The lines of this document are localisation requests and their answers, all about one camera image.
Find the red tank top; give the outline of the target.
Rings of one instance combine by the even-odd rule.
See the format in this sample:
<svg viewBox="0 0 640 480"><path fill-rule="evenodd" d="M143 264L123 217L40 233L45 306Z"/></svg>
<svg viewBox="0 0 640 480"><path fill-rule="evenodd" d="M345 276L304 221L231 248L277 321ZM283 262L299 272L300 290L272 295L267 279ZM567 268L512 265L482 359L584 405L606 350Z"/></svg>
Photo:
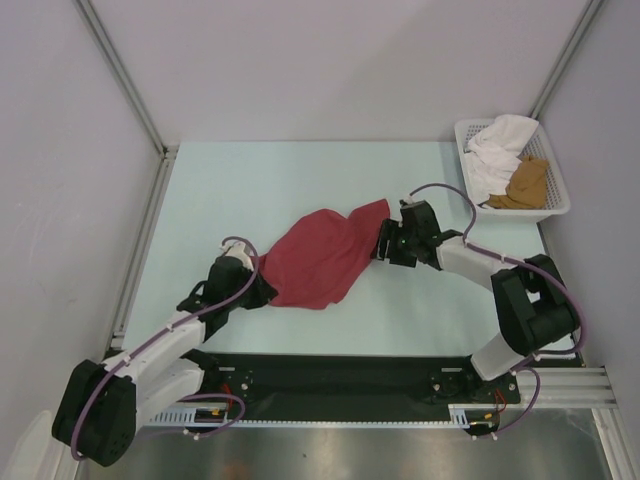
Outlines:
<svg viewBox="0 0 640 480"><path fill-rule="evenodd" d="M389 217L385 199L348 216L321 209L302 217L260 258L262 278L276 291L270 304L322 310L342 301L369 266Z"/></svg>

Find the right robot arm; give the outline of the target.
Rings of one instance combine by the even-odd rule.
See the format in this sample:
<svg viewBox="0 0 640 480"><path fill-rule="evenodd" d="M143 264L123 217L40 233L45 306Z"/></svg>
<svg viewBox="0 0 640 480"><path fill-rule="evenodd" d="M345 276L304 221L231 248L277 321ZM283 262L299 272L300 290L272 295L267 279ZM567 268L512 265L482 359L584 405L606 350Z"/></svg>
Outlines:
<svg viewBox="0 0 640 480"><path fill-rule="evenodd" d="M399 221L382 222L374 259L410 268L422 263L493 294L499 333L469 358L473 369L461 376L469 399L486 400L498 377L547 355L548 345L581 328L581 314L550 257L519 260L476 245L463 232L443 231L426 201L403 202L400 214Z"/></svg>

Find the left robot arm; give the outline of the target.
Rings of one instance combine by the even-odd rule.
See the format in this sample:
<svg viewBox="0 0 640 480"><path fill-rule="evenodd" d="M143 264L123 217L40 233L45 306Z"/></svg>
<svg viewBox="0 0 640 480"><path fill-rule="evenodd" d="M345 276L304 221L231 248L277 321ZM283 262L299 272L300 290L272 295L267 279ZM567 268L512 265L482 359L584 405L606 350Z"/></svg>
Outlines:
<svg viewBox="0 0 640 480"><path fill-rule="evenodd" d="M245 400L228 389L218 361L200 347L237 309L265 306L276 295L267 282L265 257L228 251L207 279L181 301L168 323L132 350L72 370L55 414L52 436L76 461L111 466L143 425L180 401L215 400L246 412Z"/></svg>

